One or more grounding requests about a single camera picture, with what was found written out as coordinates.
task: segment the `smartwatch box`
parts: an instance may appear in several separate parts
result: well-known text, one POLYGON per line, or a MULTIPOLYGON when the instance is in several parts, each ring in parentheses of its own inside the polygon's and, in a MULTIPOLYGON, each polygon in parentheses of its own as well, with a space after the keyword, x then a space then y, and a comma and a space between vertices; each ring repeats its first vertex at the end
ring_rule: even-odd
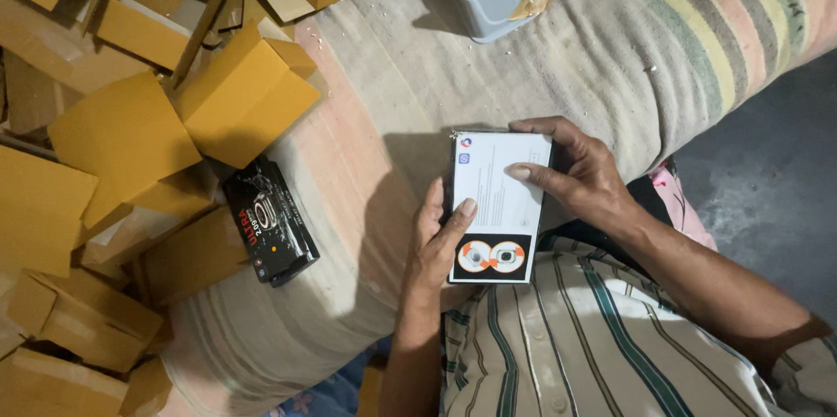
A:
POLYGON ((456 248, 448 283, 528 283, 543 190, 511 178, 508 165, 549 165, 552 140, 537 133, 455 131, 451 211, 466 198, 476 218, 456 248))
POLYGON ((319 259, 275 162, 259 155, 223 187, 260 282, 278 287, 319 259))

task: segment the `fingernail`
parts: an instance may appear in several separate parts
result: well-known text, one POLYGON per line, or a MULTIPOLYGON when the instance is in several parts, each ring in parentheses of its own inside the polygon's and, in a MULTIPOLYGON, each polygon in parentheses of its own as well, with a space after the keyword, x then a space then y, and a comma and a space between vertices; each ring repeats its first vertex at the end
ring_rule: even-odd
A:
POLYGON ((526 181, 529 179, 529 174, 531 174, 531 170, 529 170, 525 166, 520 165, 509 165, 506 167, 506 175, 514 178, 518 181, 526 181))
POLYGON ((476 201, 472 200, 471 198, 466 199, 459 205, 459 212, 465 214, 466 218, 468 218, 471 214, 474 213, 476 209, 476 201))

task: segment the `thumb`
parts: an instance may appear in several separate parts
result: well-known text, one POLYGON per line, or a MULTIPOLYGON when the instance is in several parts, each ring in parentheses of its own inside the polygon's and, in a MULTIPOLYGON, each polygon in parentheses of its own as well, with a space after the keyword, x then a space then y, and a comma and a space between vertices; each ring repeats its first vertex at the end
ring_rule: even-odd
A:
POLYGON ((538 164, 512 164, 506 167, 506 174, 515 180, 542 188, 556 198, 563 198, 563 195, 577 183, 571 176, 538 164))
POLYGON ((454 210, 450 219, 445 223, 445 227, 437 235, 437 239, 443 246, 456 249, 456 244, 462 240, 462 236, 466 234, 466 230, 470 227, 475 216, 476 201, 468 198, 454 210))

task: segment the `striped shirt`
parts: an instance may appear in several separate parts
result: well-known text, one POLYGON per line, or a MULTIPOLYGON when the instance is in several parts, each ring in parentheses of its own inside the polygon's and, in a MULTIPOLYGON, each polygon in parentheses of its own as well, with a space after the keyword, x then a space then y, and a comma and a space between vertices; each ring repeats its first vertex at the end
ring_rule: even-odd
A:
POLYGON ((804 342, 769 388, 735 350, 677 315, 659 285, 568 239, 531 284, 486 288, 445 318, 449 417, 831 415, 837 340, 804 342))

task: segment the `pile of cardboard boxes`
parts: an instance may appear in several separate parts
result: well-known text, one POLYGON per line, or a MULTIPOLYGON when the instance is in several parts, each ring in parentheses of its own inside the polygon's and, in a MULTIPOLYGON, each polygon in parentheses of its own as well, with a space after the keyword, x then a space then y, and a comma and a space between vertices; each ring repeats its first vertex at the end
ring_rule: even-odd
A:
POLYGON ((0 0, 4 415, 162 409, 167 306, 248 261, 218 173, 327 93, 293 20, 336 1, 0 0))

